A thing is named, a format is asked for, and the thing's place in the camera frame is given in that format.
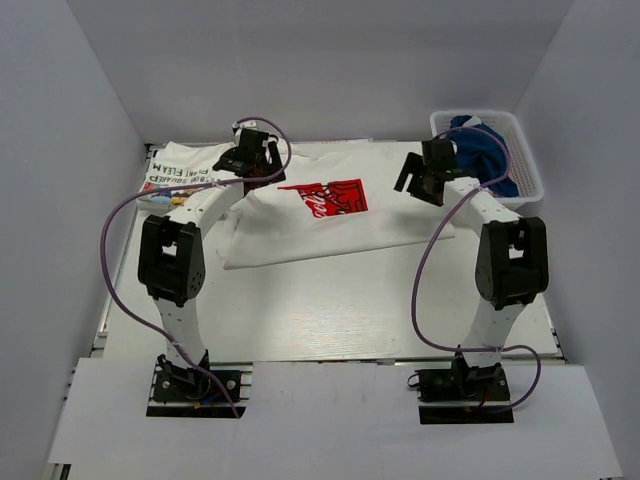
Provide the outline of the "navy blue t-shirt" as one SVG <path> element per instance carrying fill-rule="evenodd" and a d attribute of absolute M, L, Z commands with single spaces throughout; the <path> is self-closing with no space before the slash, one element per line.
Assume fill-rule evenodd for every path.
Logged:
<path fill-rule="evenodd" d="M 499 178 L 507 171 L 509 150 L 504 138 L 479 117 L 453 117 L 446 136 L 457 146 L 459 166 L 470 170 L 481 184 Z"/>

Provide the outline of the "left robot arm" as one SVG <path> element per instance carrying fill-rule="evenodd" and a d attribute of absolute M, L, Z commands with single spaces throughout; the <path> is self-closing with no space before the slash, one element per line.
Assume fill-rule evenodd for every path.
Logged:
<path fill-rule="evenodd" d="M 205 276 L 203 238 L 246 195 L 286 179 L 273 133 L 236 125 L 235 143 L 214 155 L 211 174 L 184 203 L 142 224 L 137 277 L 160 314 L 167 343 L 162 362 L 181 368 L 177 387 L 199 399 L 211 387 L 208 350 L 199 330 L 196 297 Z"/>

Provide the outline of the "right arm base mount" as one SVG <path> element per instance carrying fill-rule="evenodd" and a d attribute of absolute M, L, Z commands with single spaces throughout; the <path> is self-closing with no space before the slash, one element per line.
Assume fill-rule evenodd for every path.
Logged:
<path fill-rule="evenodd" d="M 416 370 L 407 386 L 417 393 L 421 425 L 490 425 L 514 422 L 511 394 L 500 363 L 493 367 Z"/>

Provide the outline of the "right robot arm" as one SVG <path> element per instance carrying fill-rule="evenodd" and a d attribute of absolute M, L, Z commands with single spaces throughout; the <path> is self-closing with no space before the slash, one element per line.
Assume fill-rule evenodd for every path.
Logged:
<path fill-rule="evenodd" d="M 512 327 L 526 306 L 548 287 L 546 226 L 538 217 L 522 217 L 504 206 L 463 169 L 452 140 L 427 140 L 421 148 L 420 154 L 407 155 L 394 189 L 440 207 L 446 215 L 418 265 L 411 290 L 411 323 L 426 345 L 463 357 L 466 364 L 453 371 L 451 384 L 459 396 L 472 399 L 488 385 L 483 368 L 494 367 L 503 353 L 519 348 L 507 344 Z M 420 331 L 417 318 L 422 271 L 435 241 L 452 218 L 466 224 L 479 239 L 474 279 L 480 300 L 467 336 L 456 347 L 429 340 Z"/>

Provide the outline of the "white Coca-Cola t-shirt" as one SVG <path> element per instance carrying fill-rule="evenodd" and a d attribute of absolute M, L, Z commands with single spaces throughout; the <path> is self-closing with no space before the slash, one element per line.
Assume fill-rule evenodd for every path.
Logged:
<path fill-rule="evenodd" d="M 282 183 L 251 191 L 213 227 L 225 269 L 428 241 L 439 208 L 395 190 L 414 143 L 298 144 Z"/>

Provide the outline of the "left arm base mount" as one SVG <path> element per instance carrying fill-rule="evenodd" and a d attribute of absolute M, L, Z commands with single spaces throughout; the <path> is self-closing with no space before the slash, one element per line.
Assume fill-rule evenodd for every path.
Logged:
<path fill-rule="evenodd" d="M 156 359 L 146 416 L 151 418 L 239 419 L 248 406 L 254 365 L 209 364 L 221 382 L 192 367 L 174 366 L 164 354 Z"/>

